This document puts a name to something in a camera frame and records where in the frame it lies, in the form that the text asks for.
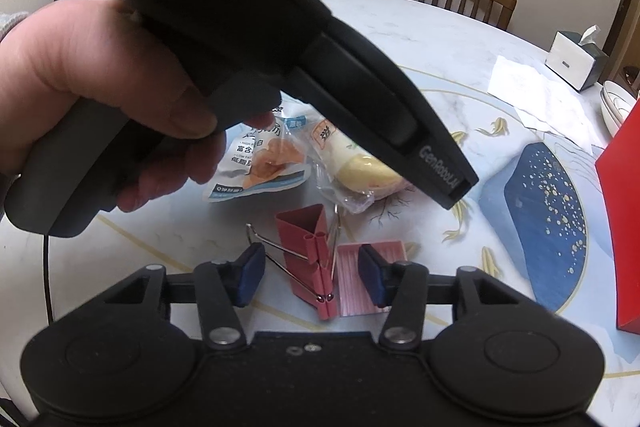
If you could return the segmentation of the person's left hand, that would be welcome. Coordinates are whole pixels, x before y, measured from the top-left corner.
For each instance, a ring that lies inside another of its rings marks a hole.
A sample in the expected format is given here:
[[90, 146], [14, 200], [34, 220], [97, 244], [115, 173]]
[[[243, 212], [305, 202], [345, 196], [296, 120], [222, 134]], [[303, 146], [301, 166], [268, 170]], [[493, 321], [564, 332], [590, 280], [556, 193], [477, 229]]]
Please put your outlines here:
[[1, 40], [1, 176], [23, 169], [29, 150], [80, 98], [119, 109], [177, 139], [186, 153], [146, 168], [119, 194], [122, 211], [213, 176], [224, 138], [216, 117], [175, 57], [117, 0], [62, 0], [18, 22]]

